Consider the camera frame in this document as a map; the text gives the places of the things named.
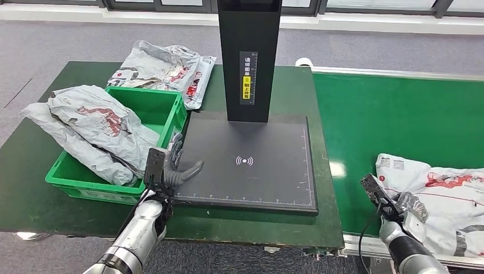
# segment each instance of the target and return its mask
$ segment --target white plastic mailer bag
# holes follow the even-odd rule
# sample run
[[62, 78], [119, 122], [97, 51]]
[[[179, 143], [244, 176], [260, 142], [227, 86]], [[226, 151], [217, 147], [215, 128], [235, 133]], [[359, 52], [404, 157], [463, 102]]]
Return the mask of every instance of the white plastic mailer bag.
[[47, 104], [30, 104], [22, 110], [22, 115], [39, 125], [67, 153], [104, 180], [122, 186], [130, 184], [136, 178], [128, 168], [114, 162], [109, 153], [93, 147], [72, 128], [54, 118]]
[[[148, 151], [160, 138], [131, 109], [96, 86], [54, 91], [47, 103], [32, 104], [23, 114], [86, 167], [116, 185], [133, 182], [133, 175], [143, 176]], [[123, 174], [122, 180], [116, 172]]]
[[432, 253], [484, 256], [484, 168], [455, 169], [380, 154], [377, 177], [392, 198], [409, 191], [429, 212], [424, 241]]
[[201, 107], [215, 60], [184, 46], [161, 47], [139, 40], [107, 85], [178, 91], [185, 107], [195, 110]]

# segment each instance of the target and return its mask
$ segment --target black scanning platform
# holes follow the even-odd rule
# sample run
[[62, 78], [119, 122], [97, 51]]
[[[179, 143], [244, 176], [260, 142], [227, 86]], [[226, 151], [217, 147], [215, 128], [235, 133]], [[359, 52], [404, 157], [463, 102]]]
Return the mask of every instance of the black scanning platform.
[[317, 214], [306, 116], [230, 122], [226, 112], [192, 112], [179, 171], [205, 161], [175, 193], [179, 204]]

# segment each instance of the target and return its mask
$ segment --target robotic hand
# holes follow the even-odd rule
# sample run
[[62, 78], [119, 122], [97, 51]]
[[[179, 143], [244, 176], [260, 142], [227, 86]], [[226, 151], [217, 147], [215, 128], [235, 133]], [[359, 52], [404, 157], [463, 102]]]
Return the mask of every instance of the robotic hand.
[[166, 235], [175, 188], [203, 167], [199, 161], [185, 172], [176, 170], [183, 152], [181, 138], [176, 134], [167, 150], [150, 148], [143, 179], [146, 190], [112, 246], [84, 274], [141, 274], [148, 256]]
[[400, 194], [398, 201], [393, 201], [371, 174], [360, 182], [381, 214], [380, 239], [388, 248], [398, 273], [449, 274], [422, 244], [428, 218], [424, 204], [410, 192]]

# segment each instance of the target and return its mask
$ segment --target gray carpet floor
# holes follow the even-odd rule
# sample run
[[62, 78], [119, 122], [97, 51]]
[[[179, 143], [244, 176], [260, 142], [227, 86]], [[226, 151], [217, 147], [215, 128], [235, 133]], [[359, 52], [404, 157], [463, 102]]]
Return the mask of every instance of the gray carpet floor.
[[[133, 43], [184, 45], [221, 57], [217, 27], [0, 21], [0, 146], [71, 60], [118, 61]], [[484, 74], [484, 37], [281, 30], [277, 65], [300, 57], [316, 66]], [[51, 236], [19, 241], [0, 233], [0, 273], [82, 273], [110, 245], [105, 239]], [[314, 261], [302, 250], [162, 242], [146, 273], [362, 273], [356, 257]]]

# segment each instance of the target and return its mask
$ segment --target green table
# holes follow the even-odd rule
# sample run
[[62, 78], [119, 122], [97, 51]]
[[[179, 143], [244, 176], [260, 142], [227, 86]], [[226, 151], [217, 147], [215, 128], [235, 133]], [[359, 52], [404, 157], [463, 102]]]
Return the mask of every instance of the green table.
[[[484, 167], [484, 77], [313, 68], [347, 254], [375, 206], [360, 179], [375, 174], [379, 153], [454, 168]], [[379, 220], [367, 230], [378, 235]], [[366, 237], [363, 254], [389, 257]], [[484, 259], [437, 256], [447, 265], [483, 268]]]
[[[69, 62], [40, 98], [81, 84], [105, 86], [120, 63]], [[215, 66], [203, 110], [224, 111], [223, 70]], [[271, 113], [308, 117], [319, 215], [176, 206], [169, 239], [273, 246], [344, 247], [324, 137], [309, 68], [276, 67]], [[47, 184], [45, 175], [61, 152], [55, 141], [24, 119], [0, 148], [0, 229], [74, 236], [114, 237], [131, 207], [73, 199]]]

